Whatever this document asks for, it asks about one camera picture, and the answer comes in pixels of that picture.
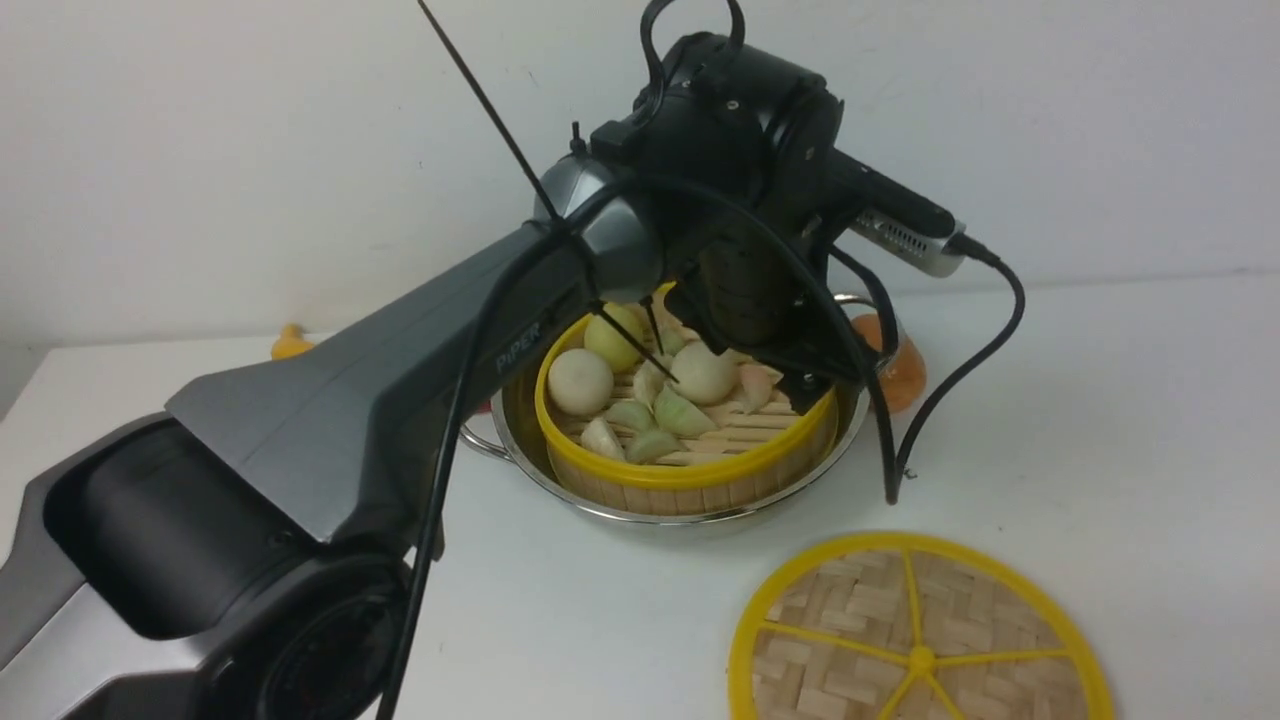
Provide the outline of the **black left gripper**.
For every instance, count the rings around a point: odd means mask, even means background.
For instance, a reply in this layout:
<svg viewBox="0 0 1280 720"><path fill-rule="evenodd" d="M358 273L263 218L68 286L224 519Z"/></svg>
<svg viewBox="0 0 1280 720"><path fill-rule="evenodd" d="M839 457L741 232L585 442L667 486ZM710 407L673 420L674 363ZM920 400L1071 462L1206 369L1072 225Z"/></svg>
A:
<svg viewBox="0 0 1280 720"><path fill-rule="evenodd" d="M714 351L780 373L806 413L858 363L826 287L822 224L854 193L837 179L844 105L826 79L696 32L664 54L640 36L646 83L632 111L590 136L594 283L620 304L658 284L666 309Z"/></svg>

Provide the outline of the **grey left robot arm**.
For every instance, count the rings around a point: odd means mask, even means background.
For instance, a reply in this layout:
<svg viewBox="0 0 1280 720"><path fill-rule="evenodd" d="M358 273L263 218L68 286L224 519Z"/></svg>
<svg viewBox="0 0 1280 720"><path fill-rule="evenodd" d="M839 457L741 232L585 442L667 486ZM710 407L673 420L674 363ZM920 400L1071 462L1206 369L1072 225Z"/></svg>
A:
<svg viewBox="0 0 1280 720"><path fill-rule="evenodd" d="M646 54L532 218L297 357L200 377L35 478L3 565L5 719L387 717L460 428L603 302L667 282L806 411L850 336L814 220L844 102L742 32Z"/></svg>

